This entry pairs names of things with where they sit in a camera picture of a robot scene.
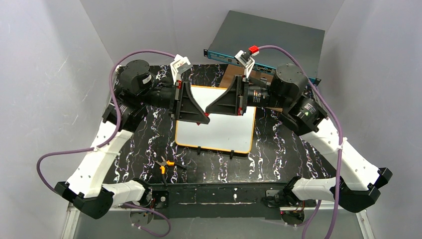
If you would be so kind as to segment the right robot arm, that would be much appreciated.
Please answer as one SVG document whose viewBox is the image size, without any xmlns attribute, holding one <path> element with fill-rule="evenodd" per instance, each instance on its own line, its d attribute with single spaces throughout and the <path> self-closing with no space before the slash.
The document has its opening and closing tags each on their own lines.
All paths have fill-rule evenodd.
<svg viewBox="0 0 422 239">
<path fill-rule="evenodd" d="M 304 94 L 307 76 L 295 64 L 277 67 L 271 81 L 235 75 L 227 90 L 206 107 L 208 114 L 241 116 L 247 107 L 281 108 L 281 122 L 315 148 L 340 174 L 329 179 L 293 177 L 275 195 L 275 205 L 324 200 L 353 213 L 374 205 L 392 172 L 367 161 L 340 135 L 326 111 Z"/>
</svg>

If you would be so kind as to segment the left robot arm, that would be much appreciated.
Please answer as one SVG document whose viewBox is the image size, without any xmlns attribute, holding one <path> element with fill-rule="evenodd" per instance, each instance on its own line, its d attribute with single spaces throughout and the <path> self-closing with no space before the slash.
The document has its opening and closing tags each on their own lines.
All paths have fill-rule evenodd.
<svg viewBox="0 0 422 239">
<path fill-rule="evenodd" d="M 210 122 L 194 99 L 190 83 L 181 79 L 191 67 L 187 57 L 176 56 L 170 65 L 171 78 L 159 78 L 144 60 L 119 66 L 112 78 L 116 102 L 106 108 L 92 150 L 69 179 L 56 184 L 55 192 L 93 219 L 103 217 L 116 205 L 149 203 L 152 192 L 145 181 L 105 184 L 104 178 L 121 148 L 147 116 L 147 106 L 168 109 L 173 120 Z"/>
</svg>

